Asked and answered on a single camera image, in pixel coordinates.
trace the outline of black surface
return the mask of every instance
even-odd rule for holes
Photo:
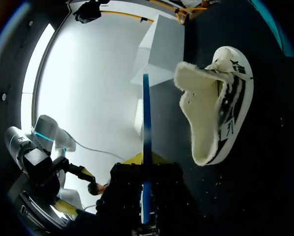
[[[228,157],[213,166],[194,164],[189,123],[179,107],[182,92],[173,81],[150,89],[152,145],[154,152],[182,166],[188,188],[200,210],[216,221],[216,229],[252,232],[286,217],[290,206],[294,59],[284,57],[265,21],[244,0],[216,4],[185,26],[185,61],[203,68],[221,46],[246,55],[255,86]]]

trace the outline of black and white striped shoe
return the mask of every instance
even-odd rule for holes
[[[189,120],[192,155],[200,166],[217,164],[229,154],[253,97],[251,66],[238,49],[217,49],[205,69],[181,62],[175,85],[185,91],[180,107]]]

